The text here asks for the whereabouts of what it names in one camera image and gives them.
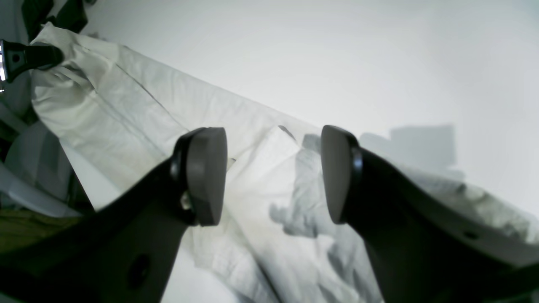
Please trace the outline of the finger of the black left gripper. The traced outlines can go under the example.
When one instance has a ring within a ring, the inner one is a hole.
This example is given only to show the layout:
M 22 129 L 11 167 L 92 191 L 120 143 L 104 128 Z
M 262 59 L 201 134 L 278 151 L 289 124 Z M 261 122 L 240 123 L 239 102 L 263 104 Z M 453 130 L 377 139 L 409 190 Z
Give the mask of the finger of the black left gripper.
M 1 40 L 1 81 L 13 82 L 31 69 L 47 70 L 64 61 L 62 51 L 53 45 L 23 45 Z

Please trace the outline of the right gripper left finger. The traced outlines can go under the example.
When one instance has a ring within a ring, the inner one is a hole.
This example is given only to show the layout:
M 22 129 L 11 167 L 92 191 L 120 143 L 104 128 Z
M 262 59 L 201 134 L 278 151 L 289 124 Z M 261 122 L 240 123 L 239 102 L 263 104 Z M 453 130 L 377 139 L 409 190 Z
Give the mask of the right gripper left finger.
M 217 226 L 224 128 L 181 136 L 173 155 L 98 213 L 1 255 L 2 303 L 159 303 L 191 226 Z

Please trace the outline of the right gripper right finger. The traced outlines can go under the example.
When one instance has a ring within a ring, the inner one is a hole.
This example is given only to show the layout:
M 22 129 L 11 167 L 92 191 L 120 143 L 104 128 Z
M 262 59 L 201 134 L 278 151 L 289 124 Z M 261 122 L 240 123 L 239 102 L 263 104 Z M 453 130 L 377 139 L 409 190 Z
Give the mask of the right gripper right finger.
M 364 241 L 386 303 L 494 303 L 538 290 L 538 245 L 443 205 L 348 131 L 325 126 L 322 174 L 332 221 Z

